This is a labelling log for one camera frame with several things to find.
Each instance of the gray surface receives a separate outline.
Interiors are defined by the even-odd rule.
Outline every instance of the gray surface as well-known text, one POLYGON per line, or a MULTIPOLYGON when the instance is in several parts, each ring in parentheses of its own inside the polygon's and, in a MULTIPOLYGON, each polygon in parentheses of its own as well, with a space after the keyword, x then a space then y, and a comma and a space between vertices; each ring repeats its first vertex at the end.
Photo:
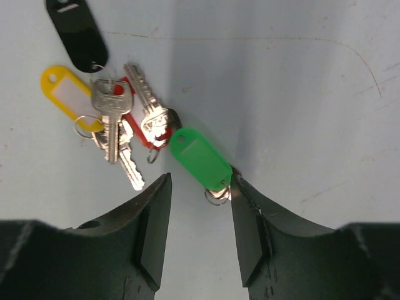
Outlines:
MULTIPOLYGON (((109 66, 139 63, 261 192, 325 226, 399 220, 398 1, 88 2, 109 66)), ((47 67, 74 70, 43 4, 1 14, 0 218, 78 226, 136 195, 40 90, 47 67)), ((168 151, 148 166, 132 146, 148 183, 174 181, 157 299, 247 299, 229 204, 209 205, 168 151)))

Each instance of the silver key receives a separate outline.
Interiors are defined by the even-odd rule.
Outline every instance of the silver key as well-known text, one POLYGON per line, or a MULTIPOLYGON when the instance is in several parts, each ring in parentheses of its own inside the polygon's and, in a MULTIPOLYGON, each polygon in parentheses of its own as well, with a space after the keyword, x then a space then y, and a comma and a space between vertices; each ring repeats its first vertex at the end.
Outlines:
MULTIPOLYGON (((131 159, 132 150, 129 145, 130 140, 133 138, 133 130, 127 121, 122 120, 119 125, 119 162, 121 163, 124 171, 130 180, 132 187, 141 191, 145 185, 143 177, 136 169, 136 163, 131 159)), ((107 149, 107 135, 105 131, 92 132, 92 136, 96 145, 103 150, 107 149)))
POLYGON ((168 109, 164 108, 153 96, 137 66, 125 64, 124 70, 144 107, 145 117, 140 124, 141 131, 149 142, 152 142, 156 147, 161 147, 166 141, 158 141, 157 138, 166 133, 168 109))
POLYGON ((124 81, 98 79, 92 88, 92 106, 102 115, 101 121, 107 134, 106 159, 115 164, 118 160, 118 128, 123 114, 132 110, 133 97, 129 84, 124 81), (114 95, 115 86, 123 88, 122 95, 114 95))

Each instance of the yellow key tag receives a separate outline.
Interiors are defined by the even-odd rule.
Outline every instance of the yellow key tag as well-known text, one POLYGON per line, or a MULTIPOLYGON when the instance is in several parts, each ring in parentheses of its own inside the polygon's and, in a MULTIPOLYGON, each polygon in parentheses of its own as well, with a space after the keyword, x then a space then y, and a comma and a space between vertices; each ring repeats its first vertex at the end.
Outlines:
MULTIPOLYGON (((43 93, 72 120, 79 116, 98 116, 91 104, 91 90, 69 69, 53 66, 41 78, 43 93)), ((92 118, 82 118, 77 124, 87 131, 100 131, 103 125, 92 118)))

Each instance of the red key tag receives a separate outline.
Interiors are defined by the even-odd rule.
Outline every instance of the red key tag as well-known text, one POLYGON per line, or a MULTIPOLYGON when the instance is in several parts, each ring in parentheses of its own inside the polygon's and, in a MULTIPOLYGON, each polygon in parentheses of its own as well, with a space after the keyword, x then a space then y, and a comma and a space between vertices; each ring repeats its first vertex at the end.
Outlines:
MULTIPOLYGON (((125 81, 129 83, 129 80, 127 77, 121 78, 121 81, 125 81)), ((129 114, 124 115, 124 119, 129 123, 129 125, 132 127, 133 132, 137 136, 137 138, 140 140, 140 143, 143 144, 146 148, 149 149, 154 149, 154 150, 160 150, 164 148, 165 146, 168 145, 169 139, 173 135, 173 130, 170 126, 167 127, 167 131, 164 135, 162 135, 159 140, 163 141, 166 140, 167 142, 163 144, 161 147, 155 147, 153 146, 152 142, 149 142, 146 137, 144 136, 143 132, 141 131, 140 124, 144 119, 144 108, 142 105, 142 102, 136 95, 134 89, 131 87, 132 95, 133 95, 133 108, 129 114)), ((118 95, 123 92, 121 86, 116 86, 114 90, 114 94, 118 95)))

